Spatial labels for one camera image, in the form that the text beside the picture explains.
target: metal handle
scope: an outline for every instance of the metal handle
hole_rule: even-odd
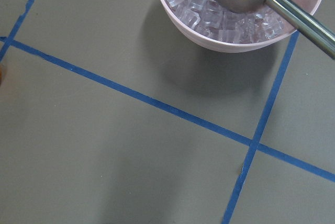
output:
[[[266,0],[265,3],[335,60],[335,34],[332,31],[291,0]]]

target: gray surface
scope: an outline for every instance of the gray surface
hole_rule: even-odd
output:
[[[0,36],[26,1],[1,0]],[[158,0],[36,0],[15,39],[249,138],[288,42],[208,51]],[[14,47],[1,64],[1,224],[221,222],[246,146]],[[300,36],[262,138],[333,173],[334,68]],[[333,223],[334,189],[257,153],[231,223]]]

